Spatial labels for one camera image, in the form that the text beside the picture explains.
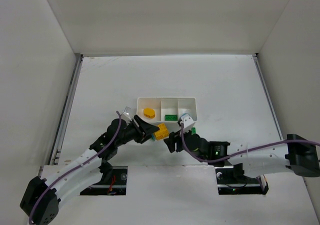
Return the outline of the large yellow lego brick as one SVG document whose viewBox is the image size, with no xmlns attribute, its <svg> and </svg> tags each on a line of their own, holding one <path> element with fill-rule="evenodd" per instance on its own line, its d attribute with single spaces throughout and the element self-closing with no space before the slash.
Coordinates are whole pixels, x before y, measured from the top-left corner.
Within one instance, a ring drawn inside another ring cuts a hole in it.
<svg viewBox="0 0 320 225">
<path fill-rule="evenodd" d="M 154 138 L 156 141 L 163 140 L 169 137 L 169 130 L 164 123 L 160 123 L 159 125 L 157 125 L 157 127 L 159 128 L 159 130 L 154 133 Z"/>
</svg>

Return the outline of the yellow rounded lego piece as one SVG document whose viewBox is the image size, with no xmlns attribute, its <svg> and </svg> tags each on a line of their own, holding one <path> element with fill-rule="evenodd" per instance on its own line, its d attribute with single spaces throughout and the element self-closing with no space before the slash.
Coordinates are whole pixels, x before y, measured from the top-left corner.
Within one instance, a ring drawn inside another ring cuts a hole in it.
<svg viewBox="0 0 320 225">
<path fill-rule="evenodd" d="M 148 119 L 154 119 L 156 116 L 156 112 L 154 109 L 146 107 L 143 109 L 143 115 Z"/>
</svg>

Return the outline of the green long lego brick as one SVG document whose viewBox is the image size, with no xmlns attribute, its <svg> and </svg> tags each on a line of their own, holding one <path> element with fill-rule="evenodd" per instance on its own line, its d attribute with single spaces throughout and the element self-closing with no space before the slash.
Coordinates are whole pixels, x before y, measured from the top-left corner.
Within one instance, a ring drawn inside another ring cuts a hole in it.
<svg viewBox="0 0 320 225">
<path fill-rule="evenodd" d="M 178 115 L 177 114 L 165 114 L 164 115 L 164 120 L 167 122 L 174 122 L 178 121 Z"/>
</svg>

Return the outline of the blue lego brick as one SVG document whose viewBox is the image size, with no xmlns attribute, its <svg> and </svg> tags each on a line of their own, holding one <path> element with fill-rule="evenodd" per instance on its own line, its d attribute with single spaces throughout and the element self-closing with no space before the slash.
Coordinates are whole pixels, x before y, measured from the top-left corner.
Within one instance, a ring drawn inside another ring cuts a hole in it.
<svg viewBox="0 0 320 225">
<path fill-rule="evenodd" d="M 153 141 L 155 141 L 156 140 L 156 138 L 155 138 L 155 136 L 152 134 L 151 135 L 151 138 L 150 138 L 151 140 L 153 140 Z"/>
</svg>

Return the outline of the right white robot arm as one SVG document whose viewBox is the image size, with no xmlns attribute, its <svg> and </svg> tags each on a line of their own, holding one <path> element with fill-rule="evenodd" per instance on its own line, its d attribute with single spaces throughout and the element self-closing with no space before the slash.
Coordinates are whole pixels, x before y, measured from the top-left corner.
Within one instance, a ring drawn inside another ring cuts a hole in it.
<svg viewBox="0 0 320 225">
<path fill-rule="evenodd" d="M 186 151 L 199 162 L 214 167 L 233 166 L 236 176 L 255 178 L 265 174 L 291 172 L 300 177 L 320 175 L 318 142 L 297 134 L 265 145 L 243 145 L 228 141 L 208 141 L 196 133 L 180 131 L 164 139 L 169 151 Z"/>
</svg>

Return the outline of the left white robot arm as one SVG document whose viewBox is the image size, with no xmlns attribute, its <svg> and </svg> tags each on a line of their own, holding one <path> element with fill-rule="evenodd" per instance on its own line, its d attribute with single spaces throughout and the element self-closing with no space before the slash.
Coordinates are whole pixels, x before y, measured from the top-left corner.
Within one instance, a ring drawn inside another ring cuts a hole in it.
<svg viewBox="0 0 320 225">
<path fill-rule="evenodd" d="M 20 202 L 30 225 L 48 225 L 62 206 L 83 190 L 108 181 L 113 167 L 109 160 L 117 154 L 118 147 L 130 141 L 143 144 L 159 127 L 135 115 L 130 122 L 121 117 L 114 119 L 98 139 L 77 159 L 56 173 L 30 180 Z"/>
</svg>

